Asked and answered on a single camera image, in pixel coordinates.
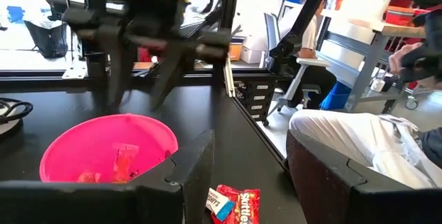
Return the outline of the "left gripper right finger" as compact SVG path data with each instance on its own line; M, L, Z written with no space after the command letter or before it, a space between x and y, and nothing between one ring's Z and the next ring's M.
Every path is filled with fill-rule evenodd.
M350 224L353 187L367 182L350 159L296 131L287 132L287 164L308 224Z

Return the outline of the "silver mounting bracket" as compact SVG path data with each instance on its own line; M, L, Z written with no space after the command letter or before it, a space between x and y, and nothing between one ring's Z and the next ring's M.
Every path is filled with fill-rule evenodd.
M88 74L85 66L71 66L61 76L63 80L82 80Z

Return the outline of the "black frame strut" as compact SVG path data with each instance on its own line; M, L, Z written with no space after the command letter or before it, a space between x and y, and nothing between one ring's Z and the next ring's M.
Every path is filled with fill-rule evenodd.
M307 29L310 21L320 6L322 0L305 0L300 13L291 27L290 31L277 43L275 48L269 51L268 70L272 73L279 73L284 58L300 51L302 46L302 35Z

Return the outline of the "black labelled drawer unit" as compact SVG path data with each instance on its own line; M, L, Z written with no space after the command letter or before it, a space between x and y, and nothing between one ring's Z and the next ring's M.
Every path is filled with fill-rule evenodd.
M235 82L236 97L256 122L266 122L273 99L275 82Z

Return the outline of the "clear wrapped orange candy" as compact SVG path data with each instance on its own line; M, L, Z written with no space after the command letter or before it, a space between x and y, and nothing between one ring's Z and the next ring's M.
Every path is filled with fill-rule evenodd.
M117 152L113 165L113 182L127 183L139 173L138 170L131 169L139 147L132 144L115 143L113 148Z

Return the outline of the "black frame post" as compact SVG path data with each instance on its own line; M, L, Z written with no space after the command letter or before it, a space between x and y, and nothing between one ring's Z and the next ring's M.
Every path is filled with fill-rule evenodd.
M227 34L231 37L231 31L233 26L233 19L236 13L236 3L237 0L222 0L221 6L221 17L219 20L218 31ZM226 62L228 60L230 41L225 41L223 45L223 55L220 64L216 64L213 67L213 79L217 86L225 86L225 89L229 90L229 74L226 72Z

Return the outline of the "grey office chair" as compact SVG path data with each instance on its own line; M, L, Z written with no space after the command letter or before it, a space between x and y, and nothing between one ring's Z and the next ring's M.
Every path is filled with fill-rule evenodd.
M270 56L270 50L275 48L280 42L280 31L278 27L278 19L277 16L273 13L264 13L266 30L267 30L267 51L265 52L265 58L262 59L262 65L266 66L266 69L270 71L271 64L274 61L274 58ZM309 103L310 93L315 93L317 95L321 94L321 89L319 85L315 84L301 84L301 79L308 69L309 66L323 67L327 68L329 64L325 61L318 59L305 59L305 58L297 58L296 63L300 65L296 76L292 79L287 92L280 96L276 100L276 104L273 106L271 110L268 111L267 116L269 117L274 111L280 112L284 106L288 106L290 101L292 101L294 94L299 86L301 86L303 99L302 99L302 107L304 109L307 108Z

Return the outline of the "orange box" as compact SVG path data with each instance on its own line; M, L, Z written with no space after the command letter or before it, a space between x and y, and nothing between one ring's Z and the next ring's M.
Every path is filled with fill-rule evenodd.
M238 61L241 56L242 43L230 43L229 46L229 59L231 61Z

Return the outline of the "white panel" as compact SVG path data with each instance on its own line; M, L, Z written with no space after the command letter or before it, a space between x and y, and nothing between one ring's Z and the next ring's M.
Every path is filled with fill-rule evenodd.
M343 0L339 10L339 16L331 19L328 31L370 44L374 38L374 32L369 30L369 28L351 24L349 20L380 21L390 1L391 0Z

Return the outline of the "red boxes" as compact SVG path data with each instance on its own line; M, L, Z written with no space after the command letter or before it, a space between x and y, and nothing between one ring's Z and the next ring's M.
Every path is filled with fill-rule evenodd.
M413 19L429 12L417 6L413 0L391 0L384 14L384 20L398 26L413 26Z

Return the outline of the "white blue Hershey's bar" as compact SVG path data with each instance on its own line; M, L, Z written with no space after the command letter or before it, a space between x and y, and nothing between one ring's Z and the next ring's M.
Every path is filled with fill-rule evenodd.
M225 221L230 215L235 203L228 197L210 188L206 198L206 208L215 215L219 221Z

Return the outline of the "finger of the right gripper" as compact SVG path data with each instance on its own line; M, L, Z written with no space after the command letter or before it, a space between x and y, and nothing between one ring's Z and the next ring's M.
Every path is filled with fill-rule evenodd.
M118 109L132 78L136 47L121 26L99 27L99 45L110 56L108 100L112 109Z
M151 89L151 110L158 109L167 95L184 76L186 61L193 57L195 45L190 42L170 42L161 55L158 74Z

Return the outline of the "white cardboard boxes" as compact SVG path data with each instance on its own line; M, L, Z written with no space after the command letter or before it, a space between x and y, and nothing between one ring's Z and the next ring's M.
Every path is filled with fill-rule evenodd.
M242 43L240 59L248 64L259 64L267 51L265 35L247 35Z

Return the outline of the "grey workbench wooden top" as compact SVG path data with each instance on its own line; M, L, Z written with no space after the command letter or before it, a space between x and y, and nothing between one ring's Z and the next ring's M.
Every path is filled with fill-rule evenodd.
M348 19L347 23L368 28L374 33L374 39L370 44L339 35L329 30L332 22L331 17L325 17L320 27L318 36L318 49L323 47L324 41L330 41L341 48L358 53L364 57L364 64L361 68L354 68L345 62L331 58L329 55L319 51L318 56L331 63L330 68L337 72L338 81L351 89L351 93L343 107L346 112L354 112L360 103L384 101L383 113L391 113L404 96L406 84L400 83L393 86L384 93L377 93L369 89L372 73L378 65L386 65L390 51L385 47L394 43L394 38L424 38L423 28L397 26L392 24L367 23L363 20Z

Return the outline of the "person's hand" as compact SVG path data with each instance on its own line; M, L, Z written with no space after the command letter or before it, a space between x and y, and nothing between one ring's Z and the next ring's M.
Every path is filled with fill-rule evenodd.
M407 53L419 48L422 46L422 42L417 42L415 44L406 44L399 50L397 50L395 53L389 56L389 64L390 64L390 70L393 74L399 75L401 72L401 69L403 68L401 65L401 61L404 55Z

